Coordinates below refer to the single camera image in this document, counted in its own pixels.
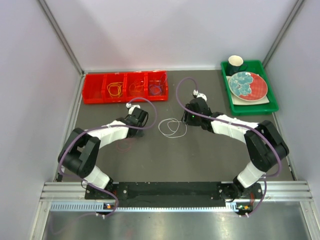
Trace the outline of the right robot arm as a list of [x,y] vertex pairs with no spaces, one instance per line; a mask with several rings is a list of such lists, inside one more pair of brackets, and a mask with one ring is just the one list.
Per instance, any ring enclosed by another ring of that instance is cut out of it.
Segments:
[[184,107],[182,123],[201,127],[217,135],[224,135],[246,145],[250,162],[234,179],[230,187],[222,191],[228,199],[245,198],[254,185],[273,166],[281,170],[281,160],[289,154],[289,148],[275,125],[265,120],[261,123],[246,122],[220,112],[212,112],[205,94],[194,90],[193,99]]

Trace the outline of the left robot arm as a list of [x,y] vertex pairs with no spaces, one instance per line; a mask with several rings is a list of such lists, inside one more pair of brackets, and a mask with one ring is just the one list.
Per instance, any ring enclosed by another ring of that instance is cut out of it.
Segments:
[[149,119],[147,111],[132,105],[126,117],[86,132],[75,128],[64,144],[57,161],[67,170],[96,187],[102,198],[109,198],[114,191],[113,180],[96,166],[99,150],[113,142],[141,137],[142,127]]

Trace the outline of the red compartment bin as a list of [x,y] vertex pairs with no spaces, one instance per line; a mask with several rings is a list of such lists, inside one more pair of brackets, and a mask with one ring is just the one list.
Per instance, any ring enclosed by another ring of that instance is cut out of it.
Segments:
[[125,103],[134,98],[145,98],[151,102],[167,101],[167,72],[156,70],[89,73],[85,76],[82,99],[87,105]]

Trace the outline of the green plastic tray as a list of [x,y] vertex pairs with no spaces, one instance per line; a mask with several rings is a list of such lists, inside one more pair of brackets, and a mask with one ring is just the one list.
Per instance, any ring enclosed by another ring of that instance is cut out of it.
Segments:
[[227,61],[221,62],[230,111],[234,116],[268,115],[279,110],[276,97],[260,60],[246,60],[247,69],[226,74]]

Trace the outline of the dark green mug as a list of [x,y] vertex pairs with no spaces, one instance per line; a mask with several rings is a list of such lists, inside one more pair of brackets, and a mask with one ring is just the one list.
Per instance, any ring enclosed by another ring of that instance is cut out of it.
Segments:
[[231,55],[227,60],[226,75],[232,76],[238,72],[243,72],[248,68],[244,60],[239,55]]

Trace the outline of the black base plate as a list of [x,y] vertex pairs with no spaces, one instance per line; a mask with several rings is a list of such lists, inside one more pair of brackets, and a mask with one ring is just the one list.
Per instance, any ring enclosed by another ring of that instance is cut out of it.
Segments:
[[146,199],[151,197],[209,197],[214,200],[250,199],[258,200],[263,195],[259,183],[240,189],[232,182],[113,182],[106,191],[121,201]]

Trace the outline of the aluminium frame rail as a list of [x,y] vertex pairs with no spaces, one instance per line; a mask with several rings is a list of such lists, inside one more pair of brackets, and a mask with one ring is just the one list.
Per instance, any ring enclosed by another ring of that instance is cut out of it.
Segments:
[[[260,199],[208,196],[119,200],[119,207],[222,207],[239,212],[119,212],[111,196],[85,183],[44,184],[31,231],[33,240],[317,240],[320,216],[305,181],[260,182]],[[102,202],[111,212],[50,211],[54,202]]]

